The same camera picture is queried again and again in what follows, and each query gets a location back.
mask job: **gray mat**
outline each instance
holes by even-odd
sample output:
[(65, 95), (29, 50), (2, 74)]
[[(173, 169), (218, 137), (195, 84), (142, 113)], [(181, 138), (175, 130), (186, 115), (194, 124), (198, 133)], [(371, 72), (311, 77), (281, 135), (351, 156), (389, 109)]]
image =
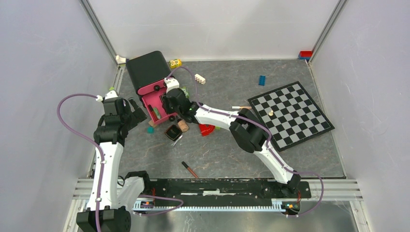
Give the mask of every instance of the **gray mat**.
[[(232, 106), (248, 105), (250, 97), (295, 81), (321, 105), (309, 69), (301, 60), (200, 61), (184, 62), (184, 65), (206, 79), (205, 85), (198, 85), (198, 98), (214, 108), (231, 110)], [(265, 86), (258, 85), (260, 75), (266, 76)], [(181, 86), (188, 87), (190, 99), (195, 100), (195, 88), (188, 72), (178, 70), (175, 76)], [(120, 94), (137, 99), (127, 72)], [(131, 130), (119, 174), (146, 170), (152, 178), (191, 178), (181, 164), (185, 161), (200, 177), (272, 177), (255, 155), (236, 145), (229, 131), (215, 130), (202, 137), (198, 125), (189, 124), (190, 130), (172, 147), (172, 141), (164, 135), (170, 125), (171, 122), (160, 124), (153, 134), (148, 134), (147, 120)], [(343, 176), (330, 133), (291, 147), (280, 155), (298, 171), (315, 171), (325, 177)]]

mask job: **white wall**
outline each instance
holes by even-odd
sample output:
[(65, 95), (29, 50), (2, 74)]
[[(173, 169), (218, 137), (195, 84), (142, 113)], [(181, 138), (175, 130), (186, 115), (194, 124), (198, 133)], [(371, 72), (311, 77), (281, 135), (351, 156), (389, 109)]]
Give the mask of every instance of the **white wall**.
[(90, 0), (117, 54), (167, 59), (296, 58), (337, 0)]
[(410, 2), (348, 1), (313, 73), (374, 231), (410, 221)]
[[(103, 94), (115, 65), (78, 1), (1, 1), (0, 231), (59, 232), (92, 145), (58, 121), (65, 96)], [(92, 136), (103, 112), (92, 98), (63, 118)]]

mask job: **checkered pattern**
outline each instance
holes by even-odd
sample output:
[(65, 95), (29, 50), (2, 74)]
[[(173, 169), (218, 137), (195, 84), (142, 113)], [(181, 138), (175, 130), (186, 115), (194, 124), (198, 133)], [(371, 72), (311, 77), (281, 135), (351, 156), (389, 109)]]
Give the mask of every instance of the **checkered pattern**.
[(299, 82), (248, 100), (272, 133), (278, 151), (334, 129)]

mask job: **yellow toy car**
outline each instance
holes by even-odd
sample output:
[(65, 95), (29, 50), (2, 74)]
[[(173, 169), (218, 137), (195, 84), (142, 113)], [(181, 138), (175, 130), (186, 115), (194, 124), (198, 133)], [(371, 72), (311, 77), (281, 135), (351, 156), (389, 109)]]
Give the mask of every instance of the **yellow toy car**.
[(174, 69), (181, 65), (182, 65), (182, 61), (180, 59), (173, 59), (169, 62), (169, 66), (171, 67), (171, 69)]

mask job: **green object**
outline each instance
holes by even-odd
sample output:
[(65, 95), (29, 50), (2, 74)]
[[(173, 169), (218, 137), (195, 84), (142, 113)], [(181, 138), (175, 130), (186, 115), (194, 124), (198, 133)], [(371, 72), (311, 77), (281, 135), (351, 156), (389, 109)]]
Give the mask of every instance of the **green object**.
[(188, 88), (184, 86), (181, 89), (182, 89), (182, 91), (184, 91), (185, 97), (190, 98), (190, 93), (188, 93)]
[(158, 109), (156, 107), (153, 108), (155, 116), (157, 116), (157, 119), (161, 119), (161, 115), (160, 112), (158, 111)]
[(148, 132), (148, 134), (152, 134), (152, 133), (154, 133), (154, 128), (153, 127), (148, 127), (148, 129), (146, 131)]

